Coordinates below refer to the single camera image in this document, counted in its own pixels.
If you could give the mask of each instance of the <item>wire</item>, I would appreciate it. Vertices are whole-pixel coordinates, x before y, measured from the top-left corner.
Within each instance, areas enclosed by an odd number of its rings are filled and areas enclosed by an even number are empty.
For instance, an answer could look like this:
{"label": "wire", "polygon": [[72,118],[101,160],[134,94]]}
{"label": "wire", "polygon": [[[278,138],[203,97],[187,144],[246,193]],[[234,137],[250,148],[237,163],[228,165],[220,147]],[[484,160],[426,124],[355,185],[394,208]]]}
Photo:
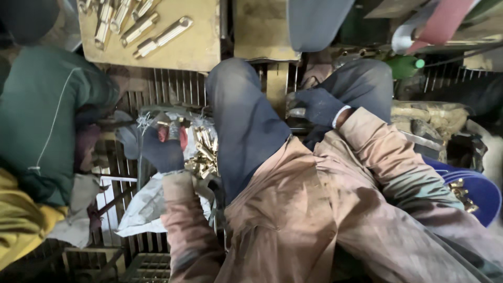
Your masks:
{"label": "wire", "polygon": [[450,60],[446,60],[446,61],[440,61],[440,62],[437,62],[437,63],[434,63],[434,64],[428,64],[428,65],[425,65],[424,67],[426,68],[426,67],[440,66],[440,65],[444,65],[444,64],[456,62],[456,61],[463,60],[463,59],[466,59],[466,58],[469,58],[469,57],[472,57],[472,56],[476,56],[476,55],[480,55],[480,54],[486,53],[488,51],[491,51],[491,50],[494,50],[494,49],[497,49],[497,48],[500,48],[500,47],[503,47],[503,42],[495,44],[495,45],[493,45],[491,47],[480,49],[480,50],[478,50],[476,52],[473,52],[473,53],[470,53],[468,55],[459,56],[459,57],[456,57],[456,58],[453,58],[453,59],[450,59]]}

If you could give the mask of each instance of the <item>yellow cloth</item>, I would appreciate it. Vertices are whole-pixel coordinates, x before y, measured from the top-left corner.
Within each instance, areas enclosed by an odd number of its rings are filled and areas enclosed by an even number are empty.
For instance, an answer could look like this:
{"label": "yellow cloth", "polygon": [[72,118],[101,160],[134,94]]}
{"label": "yellow cloth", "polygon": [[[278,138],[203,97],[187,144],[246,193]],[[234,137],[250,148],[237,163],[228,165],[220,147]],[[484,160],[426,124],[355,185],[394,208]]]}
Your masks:
{"label": "yellow cloth", "polygon": [[16,178],[0,168],[0,270],[38,247],[67,209],[35,203],[18,188]]}

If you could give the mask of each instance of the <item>knee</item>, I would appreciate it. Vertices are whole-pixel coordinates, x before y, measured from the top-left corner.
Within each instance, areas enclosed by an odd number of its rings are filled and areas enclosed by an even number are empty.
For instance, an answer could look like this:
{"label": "knee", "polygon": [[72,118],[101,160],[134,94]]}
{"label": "knee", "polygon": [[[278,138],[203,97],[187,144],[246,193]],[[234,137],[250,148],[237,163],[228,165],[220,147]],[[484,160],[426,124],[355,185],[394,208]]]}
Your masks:
{"label": "knee", "polygon": [[219,83],[252,82],[260,85],[255,69],[241,58],[231,58],[220,62],[215,66],[206,81],[207,88]]}
{"label": "knee", "polygon": [[224,78],[231,76],[245,77],[250,72],[255,72],[255,70],[246,61],[241,58],[230,58],[215,66],[211,70],[210,76],[213,75]]}
{"label": "knee", "polygon": [[356,64],[361,76],[365,77],[368,81],[385,82],[392,80],[391,68],[383,61],[360,59],[353,62]]}

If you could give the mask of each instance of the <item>green bottle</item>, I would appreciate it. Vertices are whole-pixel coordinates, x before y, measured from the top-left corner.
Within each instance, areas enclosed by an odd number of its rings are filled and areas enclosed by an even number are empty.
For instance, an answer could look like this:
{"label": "green bottle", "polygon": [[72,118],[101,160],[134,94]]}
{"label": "green bottle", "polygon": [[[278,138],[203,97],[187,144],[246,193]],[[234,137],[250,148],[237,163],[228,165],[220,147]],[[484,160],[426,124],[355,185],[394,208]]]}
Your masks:
{"label": "green bottle", "polygon": [[410,78],[425,66],[423,59],[417,59],[414,56],[396,55],[385,62],[391,67],[394,80]]}

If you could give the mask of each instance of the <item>brass piece pile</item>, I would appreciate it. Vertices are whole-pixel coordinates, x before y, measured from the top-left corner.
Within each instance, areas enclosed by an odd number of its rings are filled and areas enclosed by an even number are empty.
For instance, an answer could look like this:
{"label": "brass piece pile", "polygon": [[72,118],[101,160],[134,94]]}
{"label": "brass piece pile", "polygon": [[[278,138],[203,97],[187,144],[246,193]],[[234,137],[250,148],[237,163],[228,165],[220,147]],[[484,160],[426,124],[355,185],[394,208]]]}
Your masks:
{"label": "brass piece pile", "polygon": [[478,210],[478,206],[474,204],[471,199],[465,196],[466,194],[468,194],[468,190],[463,187],[464,184],[464,180],[460,178],[454,182],[449,183],[449,188],[451,189],[451,192],[456,195],[456,198],[463,203],[463,205],[465,206],[465,211],[472,213]]}
{"label": "brass piece pile", "polygon": [[[131,46],[141,37],[149,33],[159,21],[159,13],[154,12],[161,0],[77,0],[81,14],[90,15],[96,12],[98,23],[95,32],[95,47],[105,51],[110,33],[121,34],[121,44],[124,48]],[[124,32],[124,27],[133,18],[135,24]],[[135,59],[147,56],[153,50],[162,47],[175,37],[186,31],[193,24],[190,17],[181,17],[162,32],[144,40],[133,53]]]}
{"label": "brass piece pile", "polygon": [[211,135],[203,126],[194,127],[194,142],[198,152],[185,162],[185,169],[194,172],[196,177],[206,179],[208,175],[218,174],[217,152],[218,138],[211,138]]}

